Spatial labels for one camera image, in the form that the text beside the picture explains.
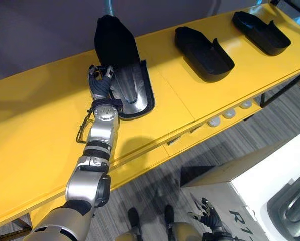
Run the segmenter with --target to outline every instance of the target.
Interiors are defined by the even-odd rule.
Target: black glove
[[[89,86],[90,90],[94,96],[107,97],[110,91],[111,78],[113,76],[113,67],[109,66],[107,68],[106,74],[101,77],[100,80],[97,79],[99,76],[99,70],[94,65],[91,65],[88,71]]]
[[[211,203],[205,198],[202,198],[201,200],[201,208],[204,210],[204,212],[202,212],[203,216],[195,214],[193,212],[189,212],[188,214],[193,219],[198,220],[205,226],[209,227],[212,231],[222,227],[222,222],[219,215],[217,214]]]

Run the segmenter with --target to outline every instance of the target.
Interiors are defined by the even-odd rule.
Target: white box
[[[215,207],[233,236],[243,240],[286,240],[267,212],[267,202],[300,177],[300,135],[232,160],[182,187],[193,212],[193,195]]]

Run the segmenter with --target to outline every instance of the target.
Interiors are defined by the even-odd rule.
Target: robot hand on floor
[[[118,111],[122,111],[122,105],[107,98],[112,75],[111,66],[103,76],[97,67],[89,68],[88,81],[93,98],[90,111],[95,122],[83,155],[78,158],[67,183],[66,203],[52,210],[25,241],[83,241],[96,208],[107,203],[111,181],[107,175],[109,158],[118,129]]]
[[[203,234],[203,241],[243,241],[237,237],[232,237],[229,229],[221,222],[221,219],[212,206],[212,204],[205,198],[201,199],[201,204],[196,203],[197,206],[200,206],[203,211],[203,216],[189,212],[189,216],[199,222],[203,223],[205,226],[211,229],[211,233],[206,232]]]

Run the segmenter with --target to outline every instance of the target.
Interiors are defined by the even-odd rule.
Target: gray wall
[[[256,0],[112,0],[115,15],[142,35]],[[0,0],[0,79],[93,49],[102,0]]]

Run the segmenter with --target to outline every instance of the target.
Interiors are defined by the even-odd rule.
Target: metal bracket
[[[31,227],[27,223],[25,223],[24,221],[22,221],[20,218],[17,218],[15,220],[13,220],[12,222],[15,225],[17,225],[18,227],[21,227],[22,230],[11,232],[11,233],[7,233],[7,234],[4,234],[4,235],[0,235],[0,241],[14,240],[14,239],[26,236],[32,230]]]
[[[270,1],[270,3],[277,6],[279,1],[280,0],[272,0],[272,1]],[[300,7],[298,5],[296,5],[293,1],[291,1],[291,0],[283,0],[283,1],[300,12]]]
[[[265,108],[270,103],[272,103],[274,100],[276,100],[278,97],[280,97],[282,94],[284,94],[286,91],[291,89],[293,86],[295,86],[300,81],[300,75],[297,76],[292,82],[287,84],[283,89],[281,89],[279,92],[274,94],[271,98],[268,100],[265,100],[265,93],[262,93],[261,99],[260,99],[260,107]]]

